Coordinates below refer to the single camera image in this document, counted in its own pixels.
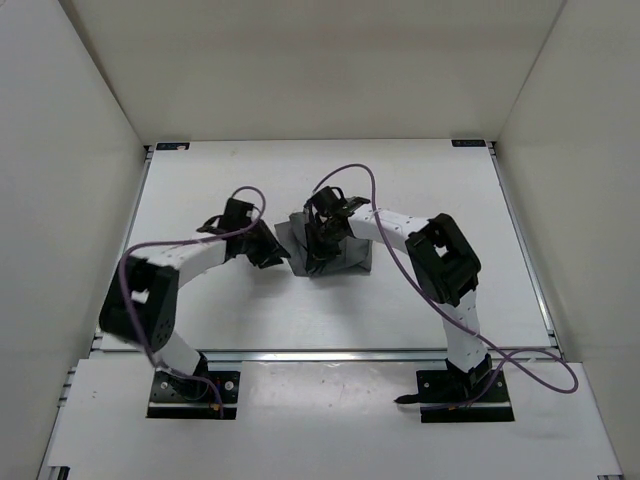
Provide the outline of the grey pleated skirt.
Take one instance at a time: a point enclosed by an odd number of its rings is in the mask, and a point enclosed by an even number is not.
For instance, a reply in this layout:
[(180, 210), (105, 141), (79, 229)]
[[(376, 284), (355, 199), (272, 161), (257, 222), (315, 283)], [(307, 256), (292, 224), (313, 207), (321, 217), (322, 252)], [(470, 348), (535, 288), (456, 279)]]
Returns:
[(275, 225), (280, 244), (289, 253), (290, 268), (298, 277), (324, 277), (337, 274), (368, 274), (372, 268), (373, 247), (371, 241), (347, 237), (338, 246), (341, 252), (332, 260), (317, 265), (307, 265), (305, 217), (294, 212), (289, 219)]

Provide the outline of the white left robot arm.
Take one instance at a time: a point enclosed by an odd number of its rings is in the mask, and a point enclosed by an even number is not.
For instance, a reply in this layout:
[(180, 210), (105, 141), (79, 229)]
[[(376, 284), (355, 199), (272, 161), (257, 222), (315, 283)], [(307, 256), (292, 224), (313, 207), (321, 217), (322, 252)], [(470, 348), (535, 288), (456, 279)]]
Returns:
[(147, 353), (154, 367), (174, 376), (185, 397), (203, 395), (209, 373), (201, 352), (176, 332), (179, 290), (238, 256), (259, 269), (288, 259), (259, 213), (254, 204), (230, 198), (191, 239), (138, 244), (116, 268), (99, 314), (100, 329)]

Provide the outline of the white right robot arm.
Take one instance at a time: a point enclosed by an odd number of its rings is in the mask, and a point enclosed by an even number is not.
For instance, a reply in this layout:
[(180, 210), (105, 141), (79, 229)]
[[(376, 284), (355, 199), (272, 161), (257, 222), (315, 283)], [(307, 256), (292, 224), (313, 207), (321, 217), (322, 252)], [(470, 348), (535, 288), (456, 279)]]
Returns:
[(483, 390), (492, 365), (476, 309), (481, 263), (451, 216), (427, 219), (375, 208), (364, 197), (346, 198), (337, 187), (314, 193), (303, 214), (309, 271), (336, 259), (348, 238), (406, 254), (420, 292), (443, 320), (449, 391), (467, 401)]

